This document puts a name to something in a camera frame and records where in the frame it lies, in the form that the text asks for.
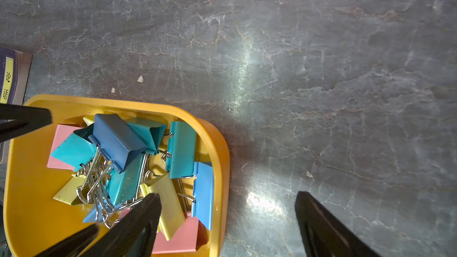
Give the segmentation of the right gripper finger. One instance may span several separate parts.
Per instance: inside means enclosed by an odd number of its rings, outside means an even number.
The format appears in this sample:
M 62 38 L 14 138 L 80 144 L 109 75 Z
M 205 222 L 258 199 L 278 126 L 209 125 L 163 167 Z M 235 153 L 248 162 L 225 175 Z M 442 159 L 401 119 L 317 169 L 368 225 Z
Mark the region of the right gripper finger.
M 139 257 L 152 255 L 162 204 L 159 194 L 148 194 L 121 221 L 82 255 L 125 257 L 137 240 Z
M 308 257 L 377 257 L 309 192 L 298 192 L 295 213 Z

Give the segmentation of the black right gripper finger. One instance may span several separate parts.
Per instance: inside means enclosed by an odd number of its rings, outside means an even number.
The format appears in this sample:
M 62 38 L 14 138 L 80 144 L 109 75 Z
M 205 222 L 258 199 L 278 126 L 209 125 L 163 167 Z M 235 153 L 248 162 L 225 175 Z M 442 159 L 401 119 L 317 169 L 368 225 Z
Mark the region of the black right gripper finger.
M 49 109 L 1 104 L 1 142 L 52 124 Z
M 98 237 L 98 234 L 99 226 L 92 224 L 38 253 L 36 257 L 77 257 Z

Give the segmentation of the blue binder clip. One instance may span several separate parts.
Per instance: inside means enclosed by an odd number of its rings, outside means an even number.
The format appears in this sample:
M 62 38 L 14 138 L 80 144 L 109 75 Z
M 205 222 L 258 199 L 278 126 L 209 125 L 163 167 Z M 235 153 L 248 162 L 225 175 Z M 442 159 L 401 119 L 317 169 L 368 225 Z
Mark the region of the blue binder clip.
M 194 162 L 193 194 L 178 193 L 184 201 L 192 202 L 191 216 L 196 217 L 207 230 L 213 228 L 214 171 L 210 163 Z
M 87 216 L 83 219 L 83 223 L 92 223 L 92 222 L 98 222 L 98 223 L 104 223 L 105 219 L 102 214 L 102 207 L 97 204 L 93 205 L 92 208 L 89 210 Z
M 142 139 L 117 114 L 95 115 L 93 134 L 89 140 L 96 146 L 95 156 L 86 164 L 86 180 L 77 195 L 83 203 L 96 197 L 111 204 L 107 194 L 111 173 L 122 173 L 146 145 Z

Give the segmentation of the yellow plastic storage box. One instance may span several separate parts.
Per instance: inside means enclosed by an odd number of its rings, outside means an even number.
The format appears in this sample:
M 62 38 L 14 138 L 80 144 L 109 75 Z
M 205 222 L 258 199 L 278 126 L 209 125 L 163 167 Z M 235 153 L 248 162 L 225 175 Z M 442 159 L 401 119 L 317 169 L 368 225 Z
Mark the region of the yellow plastic storage box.
M 214 170 L 213 226 L 207 243 L 196 257 L 217 257 L 224 243 L 230 183 L 230 154 L 221 132 L 210 122 L 169 105 L 61 95 L 36 95 L 29 107 L 46 108 L 51 125 L 10 142 L 4 195 L 4 227 L 15 257 L 32 257 L 85 227 L 84 205 L 56 201 L 54 195 L 71 179 L 71 172 L 48 168 L 56 127 L 81 124 L 84 116 L 117 113 L 124 119 L 140 117 L 162 123 L 181 120 L 194 128 L 195 158 L 211 163 Z

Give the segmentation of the pink binder clip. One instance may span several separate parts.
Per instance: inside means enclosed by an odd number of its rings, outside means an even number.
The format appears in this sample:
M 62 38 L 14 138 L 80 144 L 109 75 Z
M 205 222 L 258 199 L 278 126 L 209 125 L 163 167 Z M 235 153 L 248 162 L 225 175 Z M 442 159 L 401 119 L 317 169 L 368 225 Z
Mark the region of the pink binder clip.
M 157 232 L 152 254 L 192 253 L 208 242 L 204 225 L 191 212 L 186 213 L 185 223 L 166 240 L 162 232 Z
M 72 170 L 74 171 L 75 168 L 69 164 L 66 164 L 65 162 L 62 162 L 61 160 L 54 158 L 52 156 L 52 153 L 75 131 L 79 130 L 81 127 L 78 126 L 71 126 L 71 125 L 65 125 L 65 124 L 58 124 L 57 128 L 54 133 L 54 138 L 52 141 L 52 146 L 50 150 L 50 155 L 48 158 L 47 162 L 47 167 L 48 168 L 53 168 L 53 169 L 60 169 L 60 170 Z

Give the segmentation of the olive yellow binder clip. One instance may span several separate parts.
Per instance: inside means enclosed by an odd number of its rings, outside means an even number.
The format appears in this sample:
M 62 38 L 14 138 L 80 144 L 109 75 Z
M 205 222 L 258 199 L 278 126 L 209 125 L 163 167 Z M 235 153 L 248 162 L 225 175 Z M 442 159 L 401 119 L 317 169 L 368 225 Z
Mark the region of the olive yellow binder clip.
M 94 115 L 86 115 L 83 117 L 83 121 L 87 126 L 94 124 L 95 116 Z

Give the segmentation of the blue binder clip front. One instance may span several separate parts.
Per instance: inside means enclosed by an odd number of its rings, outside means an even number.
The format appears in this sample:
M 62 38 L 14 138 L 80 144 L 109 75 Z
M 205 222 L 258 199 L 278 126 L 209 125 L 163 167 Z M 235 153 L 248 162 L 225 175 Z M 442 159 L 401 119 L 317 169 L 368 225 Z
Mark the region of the blue binder clip front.
M 194 162 L 193 194 L 178 193 L 184 201 L 192 202 L 191 216 L 196 217 L 207 230 L 213 228 L 214 171 L 210 163 Z

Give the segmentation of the teal white binder clip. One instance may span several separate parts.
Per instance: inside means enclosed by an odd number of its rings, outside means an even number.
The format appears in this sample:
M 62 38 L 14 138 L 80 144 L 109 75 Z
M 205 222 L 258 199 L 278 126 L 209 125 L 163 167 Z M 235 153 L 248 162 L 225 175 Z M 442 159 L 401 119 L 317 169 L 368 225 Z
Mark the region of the teal white binder clip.
M 167 128 L 166 124 L 137 117 L 128 119 L 126 123 L 145 143 L 146 153 L 159 154 L 159 146 Z

